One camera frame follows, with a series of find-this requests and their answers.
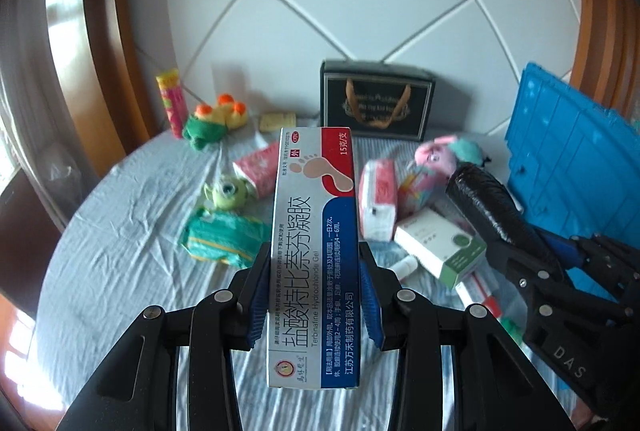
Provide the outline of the green tissue pack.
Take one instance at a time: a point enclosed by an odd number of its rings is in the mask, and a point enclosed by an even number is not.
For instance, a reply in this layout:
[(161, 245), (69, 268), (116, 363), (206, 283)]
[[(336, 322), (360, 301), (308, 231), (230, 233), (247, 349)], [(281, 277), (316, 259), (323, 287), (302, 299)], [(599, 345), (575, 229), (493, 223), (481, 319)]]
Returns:
[(179, 243), (194, 259), (249, 269), (270, 236), (271, 226), (254, 217), (198, 208), (186, 221)]

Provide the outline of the black gift bag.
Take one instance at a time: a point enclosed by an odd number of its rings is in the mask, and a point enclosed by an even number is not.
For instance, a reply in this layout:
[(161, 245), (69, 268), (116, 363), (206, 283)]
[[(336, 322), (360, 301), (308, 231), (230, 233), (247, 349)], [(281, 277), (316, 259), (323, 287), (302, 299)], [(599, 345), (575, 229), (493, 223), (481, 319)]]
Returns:
[(435, 77), (414, 66), (326, 60), (320, 67), (320, 125), (420, 142), (435, 89)]

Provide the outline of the colourful pastel tissue pack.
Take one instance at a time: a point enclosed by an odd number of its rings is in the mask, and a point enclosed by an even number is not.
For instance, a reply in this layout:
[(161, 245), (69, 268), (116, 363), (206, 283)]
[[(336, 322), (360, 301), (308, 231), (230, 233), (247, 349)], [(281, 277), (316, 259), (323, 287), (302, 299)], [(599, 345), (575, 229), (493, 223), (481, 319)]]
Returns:
[(443, 188), (446, 182), (447, 177), (442, 173), (411, 171), (397, 191), (397, 219), (410, 217), (424, 208), (434, 191)]

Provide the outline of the light blue tablecloth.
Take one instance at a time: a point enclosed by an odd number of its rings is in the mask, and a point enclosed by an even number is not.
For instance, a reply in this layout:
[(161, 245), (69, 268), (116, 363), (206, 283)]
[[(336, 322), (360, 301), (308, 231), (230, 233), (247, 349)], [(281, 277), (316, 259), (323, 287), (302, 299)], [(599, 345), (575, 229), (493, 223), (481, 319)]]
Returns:
[[(44, 277), (29, 353), (65, 404), (146, 307), (192, 307), (229, 285), (233, 267), (191, 258), (180, 235), (202, 186), (272, 141), (272, 134), (248, 126), (198, 152), (163, 133), (119, 162), (78, 208)], [(273, 389), (266, 347), (258, 343), (233, 356), (242, 424), (247, 430), (383, 430), (396, 365), (395, 353), (363, 339), (355, 390)]]

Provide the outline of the white green small box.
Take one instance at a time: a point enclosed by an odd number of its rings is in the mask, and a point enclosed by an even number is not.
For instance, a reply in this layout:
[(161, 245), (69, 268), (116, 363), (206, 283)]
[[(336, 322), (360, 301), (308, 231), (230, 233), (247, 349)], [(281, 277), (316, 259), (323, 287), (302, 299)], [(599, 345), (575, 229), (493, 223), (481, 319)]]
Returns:
[(413, 255), (442, 284), (454, 288), (470, 273), (486, 245), (430, 208), (396, 225), (394, 242)]

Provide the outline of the yellow sponge block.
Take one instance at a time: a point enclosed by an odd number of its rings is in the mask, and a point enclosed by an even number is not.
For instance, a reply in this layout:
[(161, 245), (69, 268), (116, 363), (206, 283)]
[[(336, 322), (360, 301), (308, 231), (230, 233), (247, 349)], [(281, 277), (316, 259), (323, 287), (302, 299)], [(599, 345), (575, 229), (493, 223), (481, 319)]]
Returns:
[(258, 129), (262, 133), (277, 132), (282, 128), (297, 126), (296, 113), (264, 113), (259, 118)]

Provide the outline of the foot cream medicine box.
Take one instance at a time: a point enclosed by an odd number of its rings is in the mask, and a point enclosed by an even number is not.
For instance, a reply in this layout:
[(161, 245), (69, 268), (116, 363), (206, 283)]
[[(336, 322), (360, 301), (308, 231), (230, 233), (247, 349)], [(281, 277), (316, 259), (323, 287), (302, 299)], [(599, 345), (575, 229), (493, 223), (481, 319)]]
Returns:
[(352, 132), (282, 130), (271, 236), (270, 385), (305, 390), (358, 385), (358, 269)]

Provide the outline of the red white medicine box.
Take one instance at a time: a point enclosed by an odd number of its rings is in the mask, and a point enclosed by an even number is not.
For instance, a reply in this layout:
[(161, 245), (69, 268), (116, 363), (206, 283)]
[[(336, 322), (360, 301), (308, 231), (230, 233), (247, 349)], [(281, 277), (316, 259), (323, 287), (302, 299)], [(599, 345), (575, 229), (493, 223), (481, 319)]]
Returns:
[(459, 281), (454, 290), (465, 307), (471, 304), (483, 304), (495, 318), (500, 318), (502, 310), (495, 296), (498, 288), (494, 273), (477, 269)]

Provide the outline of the pink pig plush toy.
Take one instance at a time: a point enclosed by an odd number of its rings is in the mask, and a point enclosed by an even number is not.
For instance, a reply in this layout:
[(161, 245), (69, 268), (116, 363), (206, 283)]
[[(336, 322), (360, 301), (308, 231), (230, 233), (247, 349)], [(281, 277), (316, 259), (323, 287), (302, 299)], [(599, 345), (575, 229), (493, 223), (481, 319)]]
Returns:
[(476, 142), (450, 134), (421, 144), (413, 161), (437, 184), (445, 184), (463, 162), (484, 168), (491, 159)]

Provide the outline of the green yellow duck plush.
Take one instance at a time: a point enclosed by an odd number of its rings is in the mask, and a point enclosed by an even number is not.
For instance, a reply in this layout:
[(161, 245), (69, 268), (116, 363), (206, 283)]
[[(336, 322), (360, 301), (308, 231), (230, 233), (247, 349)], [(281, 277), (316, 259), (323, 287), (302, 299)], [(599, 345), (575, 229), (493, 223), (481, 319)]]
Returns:
[(247, 106), (231, 94), (221, 94), (213, 105), (196, 106), (182, 129), (183, 139), (197, 151), (221, 141), (229, 131), (242, 128), (248, 121)]

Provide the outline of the pink tissue pack on table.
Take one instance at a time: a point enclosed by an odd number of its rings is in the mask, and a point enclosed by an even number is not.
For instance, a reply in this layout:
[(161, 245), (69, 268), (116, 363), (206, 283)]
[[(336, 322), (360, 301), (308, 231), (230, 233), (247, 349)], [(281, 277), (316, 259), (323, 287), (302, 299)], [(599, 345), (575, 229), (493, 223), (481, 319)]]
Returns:
[(358, 188), (360, 234), (365, 240), (393, 239), (397, 217), (397, 180), (390, 159), (371, 159), (360, 173)]

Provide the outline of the pink yellow candy tube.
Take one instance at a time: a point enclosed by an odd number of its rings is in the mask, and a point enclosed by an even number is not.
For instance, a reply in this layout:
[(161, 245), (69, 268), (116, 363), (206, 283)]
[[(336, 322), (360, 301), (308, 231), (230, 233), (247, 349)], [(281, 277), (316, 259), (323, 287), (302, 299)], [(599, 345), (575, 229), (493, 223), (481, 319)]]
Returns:
[(177, 139), (181, 139), (189, 112), (183, 95), (179, 70), (171, 68), (157, 75), (155, 79), (171, 132)]

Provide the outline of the blue folding storage crate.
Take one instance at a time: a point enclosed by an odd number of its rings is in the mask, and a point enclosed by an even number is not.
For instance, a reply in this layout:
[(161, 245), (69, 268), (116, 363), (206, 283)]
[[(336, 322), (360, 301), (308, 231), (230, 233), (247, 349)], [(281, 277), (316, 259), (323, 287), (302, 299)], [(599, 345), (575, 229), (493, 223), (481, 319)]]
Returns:
[(506, 146), (508, 186), (529, 223), (639, 246), (639, 133), (619, 113), (529, 63)]

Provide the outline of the black garbage bag roll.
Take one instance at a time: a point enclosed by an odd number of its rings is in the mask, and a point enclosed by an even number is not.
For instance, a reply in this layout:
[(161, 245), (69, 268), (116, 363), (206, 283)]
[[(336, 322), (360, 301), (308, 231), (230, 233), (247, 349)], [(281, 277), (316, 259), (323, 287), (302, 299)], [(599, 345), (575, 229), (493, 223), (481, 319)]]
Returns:
[(542, 262), (554, 262), (551, 251), (525, 221), (506, 187), (486, 169), (471, 162), (458, 165), (447, 183), (446, 194), (486, 243), (502, 240)]

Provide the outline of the red pink tissue pack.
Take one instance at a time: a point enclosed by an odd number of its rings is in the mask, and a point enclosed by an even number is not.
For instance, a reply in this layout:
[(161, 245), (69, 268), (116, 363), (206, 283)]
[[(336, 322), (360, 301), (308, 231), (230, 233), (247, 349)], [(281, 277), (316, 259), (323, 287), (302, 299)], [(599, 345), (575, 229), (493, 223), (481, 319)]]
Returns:
[(256, 198), (264, 198), (276, 187), (279, 162), (279, 142), (256, 150), (232, 162), (235, 174), (247, 180)]

